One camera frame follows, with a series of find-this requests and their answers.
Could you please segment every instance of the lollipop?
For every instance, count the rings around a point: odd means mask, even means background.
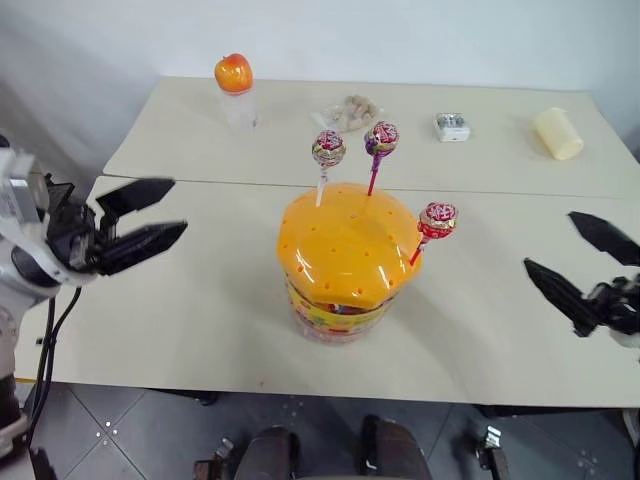
[[[371,181],[369,182],[369,192],[371,196],[373,184],[378,175],[380,161],[396,149],[398,144],[398,130],[395,125],[387,122],[378,122],[364,136],[364,147],[367,153],[373,156],[373,166],[371,167]]]
[[[320,181],[318,182],[318,190],[316,194],[316,207],[320,206],[322,201],[322,192],[327,183],[327,170],[340,163],[347,147],[342,141],[342,137],[333,130],[323,130],[316,138],[311,146],[311,154],[320,165]]]
[[[433,202],[420,212],[418,231],[422,232],[422,240],[413,253],[410,265],[413,265],[424,246],[433,238],[444,238],[456,228],[458,210],[450,203]]]

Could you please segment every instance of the gray tile floor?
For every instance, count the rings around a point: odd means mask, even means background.
[[[187,480],[222,437],[242,444],[279,424],[301,438],[302,475],[349,474],[369,413],[412,431],[434,480],[490,480],[469,441],[488,423],[503,431],[514,480],[632,480],[633,450],[616,412],[489,421],[468,405],[245,393],[204,407],[156,391],[54,384],[33,445],[46,449],[61,480]]]

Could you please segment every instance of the table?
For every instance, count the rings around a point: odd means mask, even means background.
[[[505,88],[257,81],[258,128],[232,133],[213,79],[159,81],[105,173],[164,175],[188,181],[315,185],[319,169],[311,143],[319,130],[313,112],[358,93],[384,108],[397,124],[398,149],[382,164],[381,188],[535,193],[640,198],[640,168],[585,93]],[[568,111],[585,140],[575,159],[558,162],[535,137],[533,117],[550,107]],[[462,112],[472,135],[440,143],[433,117]],[[347,155],[330,177],[366,183],[371,158],[363,132],[345,135]]]
[[[124,179],[100,178],[94,194]],[[509,405],[640,406],[637,350],[598,329],[580,339],[527,277],[531,257],[582,290],[631,275],[566,217],[590,212],[640,239],[640,203],[569,196],[394,191],[415,212],[461,211],[423,271],[366,338],[311,342],[289,316],[275,256],[285,205],[304,187],[178,182],[119,224],[186,218],[165,254],[87,286],[56,349],[54,379],[154,388]],[[61,310],[70,297],[65,289]],[[34,377],[46,305],[25,317],[19,377]]]

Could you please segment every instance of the yellow lid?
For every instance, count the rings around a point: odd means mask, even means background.
[[[309,301],[373,309],[418,273],[420,257],[409,265],[418,219],[399,200],[342,183],[315,201],[314,189],[289,204],[278,239],[280,263]]]

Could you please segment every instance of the white wall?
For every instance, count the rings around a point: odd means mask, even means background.
[[[0,127],[100,170],[159,75],[589,90],[640,144],[638,0],[0,0]]]

